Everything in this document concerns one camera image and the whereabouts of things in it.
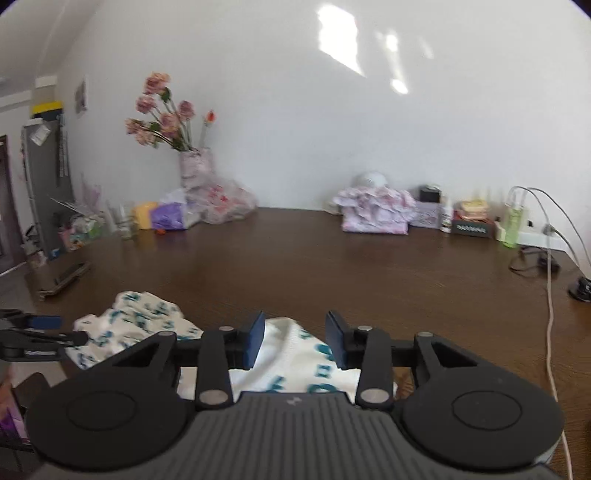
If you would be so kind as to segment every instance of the green bottle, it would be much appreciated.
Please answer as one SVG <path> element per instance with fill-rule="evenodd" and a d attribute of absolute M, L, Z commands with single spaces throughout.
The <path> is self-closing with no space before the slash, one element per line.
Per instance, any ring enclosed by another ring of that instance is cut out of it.
<path fill-rule="evenodd" d="M 507 205 L 507 212 L 505 214 L 505 221 L 503 228 L 505 229 L 505 239 L 503 245 L 509 248 L 515 248 L 517 239 L 519 238 L 519 228 L 521 227 L 521 219 L 523 218 L 523 207 L 516 205 Z"/>

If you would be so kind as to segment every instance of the picture on wall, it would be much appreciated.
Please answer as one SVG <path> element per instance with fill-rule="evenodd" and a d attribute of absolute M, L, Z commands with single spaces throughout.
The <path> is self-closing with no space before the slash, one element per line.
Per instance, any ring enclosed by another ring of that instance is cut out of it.
<path fill-rule="evenodd" d="M 86 90 L 86 78 L 82 80 L 76 93 L 74 94 L 74 104 L 76 105 L 76 115 L 80 115 L 88 110 L 87 102 L 87 90 Z"/>

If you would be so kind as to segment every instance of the folded pink cloth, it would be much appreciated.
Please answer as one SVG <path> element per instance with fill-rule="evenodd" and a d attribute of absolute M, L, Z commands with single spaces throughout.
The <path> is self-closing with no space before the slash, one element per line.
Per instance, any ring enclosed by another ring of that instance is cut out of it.
<path fill-rule="evenodd" d="M 416 201 L 406 190 L 386 187 L 351 187 L 333 199 L 343 211 L 345 232 L 408 234 Z"/>

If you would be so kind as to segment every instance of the white cloth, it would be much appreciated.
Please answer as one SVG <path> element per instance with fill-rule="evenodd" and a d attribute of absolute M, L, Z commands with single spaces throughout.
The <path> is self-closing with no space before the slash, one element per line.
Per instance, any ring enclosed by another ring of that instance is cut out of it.
<path fill-rule="evenodd" d="M 179 340 L 201 337 L 203 331 L 183 317 L 172 303 L 150 293 L 126 291 L 117 295 L 112 309 L 97 317 L 88 315 L 74 323 L 85 330 L 89 342 L 67 349 L 72 361 L 82 369 L 123 351 L 162 330 L 173 330 Z M 181 369 L 178 393 L 194 398 L 197 368 Z M 249 371 L 230 370 L 234 398 L 243 391 L 285 393 L 344 391 L 351 401 L 359 381 L 359 370 L 339 370 L 330 348 L 289 318 L 265 323 L 265 336 L 254 367 Z"/>

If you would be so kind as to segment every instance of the door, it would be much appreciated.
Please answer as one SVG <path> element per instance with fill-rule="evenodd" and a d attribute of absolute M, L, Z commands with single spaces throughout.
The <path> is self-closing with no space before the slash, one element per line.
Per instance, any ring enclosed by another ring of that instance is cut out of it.
<path fill-rule="evenodd" d="M 8 140 L 4 135 L 0 137 L 0 273 L 26 260 L 21 244 L 21 228 L 10 182 Z"/>

